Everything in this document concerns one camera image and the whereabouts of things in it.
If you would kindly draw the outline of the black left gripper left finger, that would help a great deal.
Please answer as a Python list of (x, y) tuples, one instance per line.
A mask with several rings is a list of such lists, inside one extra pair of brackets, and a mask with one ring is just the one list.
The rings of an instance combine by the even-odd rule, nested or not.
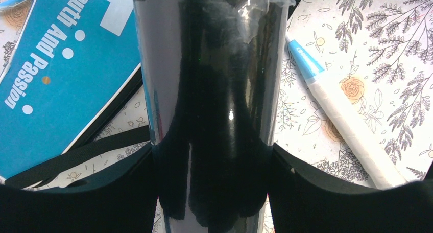
[(1, 186), (1, 232), (151, 232), (157, 201), (150, 145), (64, 188)]

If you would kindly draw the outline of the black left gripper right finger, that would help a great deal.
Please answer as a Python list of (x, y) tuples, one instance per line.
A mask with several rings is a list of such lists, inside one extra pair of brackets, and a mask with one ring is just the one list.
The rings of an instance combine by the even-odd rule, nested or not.
[(274, 145), (269, 199), (276, 232), (432, 232), (432, 171), (381, 191), (327, 174)]

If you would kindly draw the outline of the black shuttlecock tube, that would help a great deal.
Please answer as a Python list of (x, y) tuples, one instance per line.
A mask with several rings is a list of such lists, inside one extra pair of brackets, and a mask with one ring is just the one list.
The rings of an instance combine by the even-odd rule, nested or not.
[(261, 232), (294, 0), (133, 0), (166, 232)]

